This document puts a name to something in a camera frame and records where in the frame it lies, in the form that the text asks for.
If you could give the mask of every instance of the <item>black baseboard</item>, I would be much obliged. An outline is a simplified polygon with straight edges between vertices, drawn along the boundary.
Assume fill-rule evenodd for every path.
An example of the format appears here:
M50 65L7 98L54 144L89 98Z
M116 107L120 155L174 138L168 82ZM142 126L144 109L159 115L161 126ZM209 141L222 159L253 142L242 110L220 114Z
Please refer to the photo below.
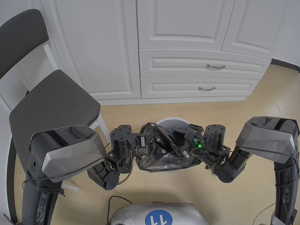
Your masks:
M290 69L296 70L300 73L300 68L298 66L288 63L288 62L284 62L284 61L272 58L271 64L278 65L278 66L285 67L285 68L290 68Z
M10 148L7 161L7 173L6 173L6 189L7 189L7 203L11 221L16 224L18 222L16 206L15 206L15 193L14 193L14 181L15 181L15 164L16 164L17 151L13 139L10 142Z

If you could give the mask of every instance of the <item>drawer handle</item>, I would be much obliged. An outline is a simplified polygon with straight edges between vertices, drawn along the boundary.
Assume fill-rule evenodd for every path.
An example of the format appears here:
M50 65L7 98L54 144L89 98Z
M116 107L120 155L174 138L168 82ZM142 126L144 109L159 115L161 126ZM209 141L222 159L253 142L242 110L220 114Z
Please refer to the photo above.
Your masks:
M202 91L212 91L212 90L215 90L216 87L213 87L213 88L201 88L199 87L199 90L202 90Z
M216 66L212 66L210 64L207 65L209 68L216 68L216 69L222 69L222 68L226 68L225 65L221 66L221 67L216 67Z

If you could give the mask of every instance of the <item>drawer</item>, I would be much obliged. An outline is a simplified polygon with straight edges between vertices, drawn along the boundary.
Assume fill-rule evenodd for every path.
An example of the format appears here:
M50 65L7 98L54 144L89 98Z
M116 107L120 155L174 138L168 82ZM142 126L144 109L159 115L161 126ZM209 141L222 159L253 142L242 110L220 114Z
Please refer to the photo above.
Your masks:
M141 89L142 98L249 96L258 82L227 77L141 77Z
M140 49L141 77L261 79L271 60L201 49Z

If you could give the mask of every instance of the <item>bucket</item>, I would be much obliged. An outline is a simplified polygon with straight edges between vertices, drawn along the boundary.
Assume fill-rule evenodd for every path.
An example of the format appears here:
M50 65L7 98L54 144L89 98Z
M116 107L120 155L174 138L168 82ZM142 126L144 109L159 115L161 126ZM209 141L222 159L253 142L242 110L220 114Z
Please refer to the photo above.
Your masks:
M156 124L168 129L178 129L178 128L188 128L190 122L182 118L164 118L158 121Z

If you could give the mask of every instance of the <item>black trash bag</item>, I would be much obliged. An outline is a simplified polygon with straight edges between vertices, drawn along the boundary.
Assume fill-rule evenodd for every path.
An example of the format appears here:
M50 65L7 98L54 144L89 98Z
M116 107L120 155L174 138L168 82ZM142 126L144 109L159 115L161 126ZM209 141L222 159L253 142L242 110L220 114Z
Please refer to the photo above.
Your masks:
M185 141L183 136L191 130L191 128L170 130L152 122L144 125L140 133L149 132L145 147L137 146L133 151L139 169L152 173L179 170L200 164L201 161L196 157L186 158L177 149Z

